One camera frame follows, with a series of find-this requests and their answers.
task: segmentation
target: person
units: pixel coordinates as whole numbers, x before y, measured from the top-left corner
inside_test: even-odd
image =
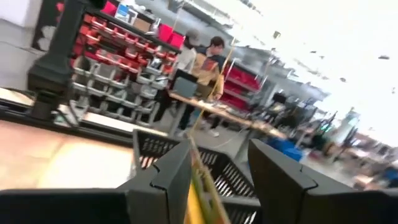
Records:
[[[185,33],[185,40],[181,48],[181,53],[178,55],[174,64],[174,72],[177,71],[177,69],[181,69],[184,72],[192,73],[193,64],[197,57],[197,51],[195,47],[198,47],[199,44],[199,31],[196,29],[188,30]],[[162,119],[163,114],[172,102],[172,99],[169,97],[167,90],[161,91],[160,95],[160,107],[158,112],[156,113],[154,122],[159,122]]]
[[[220,54],[224,51],[225,43],[221,37],[213,37],[210,40],[209,47],[199,47],[197,48],[197,57],[192,69],[192,75],[198,78],[198,83],[202,85],[211,85],[211,83],[216,83],[215,92],[213,96],[214,100],[219,100],[223,95],[224,91],[224,76],[220,73],[222,66],[224,64],[225,58]],[[187,129],[190,122],[190,116],[195,110],[194,106],[187,105],[186,110],[181,118],[180,124],[178,126],[178,137],[182,137]],[[210,113],[204,112],[203,117],[209,118]],[[213,137],[218,137],[220,134],[216,130],[217,126],[220,124],[220,118],[215,117],[213,123],[211,124],[208,133]]]

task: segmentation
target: white wall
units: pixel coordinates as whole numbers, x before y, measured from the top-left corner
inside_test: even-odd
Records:
[[[42,0],[1,0],[0,19],[17,26],[33,28],[36,25]]]

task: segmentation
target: storage bin rack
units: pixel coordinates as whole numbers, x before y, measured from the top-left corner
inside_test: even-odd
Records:
[[[178,53],[170,45],[123,21],[88,10],[73,49],[91,68],[75,67],[75,99],[89,110],[114,119],[152,126],[159,109],[155,96],[168,83]],[[141,119],[144,114],[149,118]]]
[[[166,154],[179,140],[157,136],[144,131],[133,132],[136,164],[148,168]],[[215,180],[216,189],[232,224],[262,223],[256,216],[260,204],[248,176],[227,154],[199,147],[200,157]]]
[[[221,101],[228,106],[247,111],[251,98],[261,89],[257,73],[241,65],[236,59],[224,69],[224,94]]]

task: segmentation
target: man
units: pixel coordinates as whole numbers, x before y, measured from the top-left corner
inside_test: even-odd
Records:
[[[219,100],[224,91],[224,76],[220,74],[223,67],[225,58],[221,56],[224,51],[225,42],[221,37],[213,37],[210,40],[209,47],[198,47],[197,57],[192,69],[192,75],[198,78],[198,83],[202,85],[212,85],[216,83],[216,90],[212,97],[214,100]],[[187,105],[187,108],[181,118],[178,126],[180,129],[177,136],[182,137],[188,126],[190,116],[195,110],[195,107]],[[203,116],[208,118],[209,112],[204,112]],[[220,124],[220,118],[215,117],[208,133],[213,137],[218,137],[220,134],[216,131],[217,126]]]

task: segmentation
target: woman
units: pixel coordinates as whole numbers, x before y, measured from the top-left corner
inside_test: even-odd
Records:
[[[181,53],[178,55],[176,63],[174,65],[174,71],[181,69],[184,72],[191,73],[195,59],[197,57],[197,51],[195,47],[199,45],[199,31],[196,29],[190,29],[185,34],[185,40],[181,48]],[[160,108],[155,116],[154,122],[158,122],[162,119],[164,112],[171,105],[172,99],[169,97],[167,90],[161,93]]]

